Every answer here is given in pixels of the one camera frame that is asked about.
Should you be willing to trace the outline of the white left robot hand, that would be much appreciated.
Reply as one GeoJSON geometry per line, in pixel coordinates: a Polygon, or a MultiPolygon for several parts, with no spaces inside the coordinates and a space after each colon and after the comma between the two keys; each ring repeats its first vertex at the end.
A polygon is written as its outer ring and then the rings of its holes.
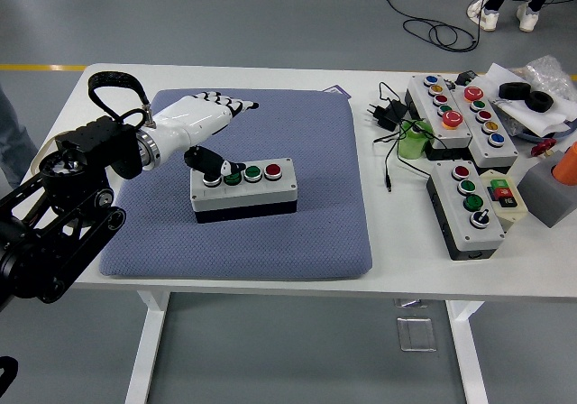
{"type": "Polygon", "coordinates": [[[241,173],[245,164],[229,161],[201,143],[224,130],[238,114],[258,107],[256,102],[214,91],[182,97],[153,117],[154,128],[140,130],[142,166],[155,169],[175,152],[183,152],[187,166],[210,178],[241,173]]]}

